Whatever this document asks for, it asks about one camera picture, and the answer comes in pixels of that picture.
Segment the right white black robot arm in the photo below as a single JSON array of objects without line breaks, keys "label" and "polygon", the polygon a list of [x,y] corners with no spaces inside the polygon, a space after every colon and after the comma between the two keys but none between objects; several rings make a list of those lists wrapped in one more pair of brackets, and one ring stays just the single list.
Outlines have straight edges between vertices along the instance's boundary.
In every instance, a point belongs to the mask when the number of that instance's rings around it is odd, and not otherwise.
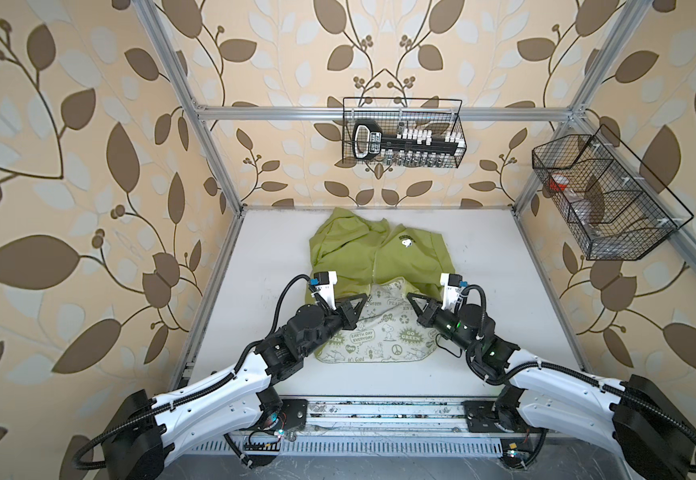
[{"label": "right white black robot arm", "polygon": [[469,370],[500,388],[496,421],[506,430],[545,429],[583,440],[625,461],[644,479],[696,474],[696,428],[645,377],[595,376],[545,360],[494,331],[485,304],[410,293],[418,323],[462,352]]}]

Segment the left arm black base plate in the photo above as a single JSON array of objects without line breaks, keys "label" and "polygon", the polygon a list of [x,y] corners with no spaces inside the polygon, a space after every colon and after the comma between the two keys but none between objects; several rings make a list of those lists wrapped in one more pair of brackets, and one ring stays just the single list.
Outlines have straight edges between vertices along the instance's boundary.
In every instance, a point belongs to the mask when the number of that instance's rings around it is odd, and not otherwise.
[{"label": "left arm black base plate", "polygon": [[284,399],[267,414],[263,430],[283,434],[302,429],[307,421],[308,406],[304,398]]}]

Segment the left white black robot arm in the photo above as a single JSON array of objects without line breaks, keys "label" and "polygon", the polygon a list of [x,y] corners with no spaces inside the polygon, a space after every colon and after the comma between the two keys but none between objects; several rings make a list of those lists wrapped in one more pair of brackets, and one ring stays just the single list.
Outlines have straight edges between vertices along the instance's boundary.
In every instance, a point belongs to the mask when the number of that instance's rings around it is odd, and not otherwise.
[{"label": "left white black robot arm", "polygon": [[111,479],[156,479],[193,447],[215,436],[273,425],[282,402],[275,385],[302,369],[305,359],[343,330],[356,328],[367,295],[323,300],[295,315],[236,364],[192,385],[125,399],[106,430],[73,455],[80,471],[104,470]]}]

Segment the green zip-up hooded jacket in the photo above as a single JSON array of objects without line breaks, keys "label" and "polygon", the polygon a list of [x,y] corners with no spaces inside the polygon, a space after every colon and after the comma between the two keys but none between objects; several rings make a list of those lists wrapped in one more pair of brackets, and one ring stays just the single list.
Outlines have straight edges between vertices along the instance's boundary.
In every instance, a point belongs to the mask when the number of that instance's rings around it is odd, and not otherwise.
[{"label": "green zip-up hooded jacket", "polygon": [[337,274],[337,298],[368,296],[357,327],[317,349],[328,365],[409,363],[429,357],[436,333],[417,322],[409,293],[440,300],[456,268],[441,234],[372,221],[337,208],[309,240],[312,271]]}]

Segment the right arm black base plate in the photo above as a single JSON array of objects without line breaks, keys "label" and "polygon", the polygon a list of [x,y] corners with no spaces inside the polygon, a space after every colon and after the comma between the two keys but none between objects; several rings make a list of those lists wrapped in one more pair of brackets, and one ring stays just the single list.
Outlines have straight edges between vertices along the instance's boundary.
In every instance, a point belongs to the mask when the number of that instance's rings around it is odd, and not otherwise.
[{"label": "right arm black base plate", "polygon": [[468,400],[462,407],[470,433],[525,434],[529,429],[515,408],[499,402]]}]

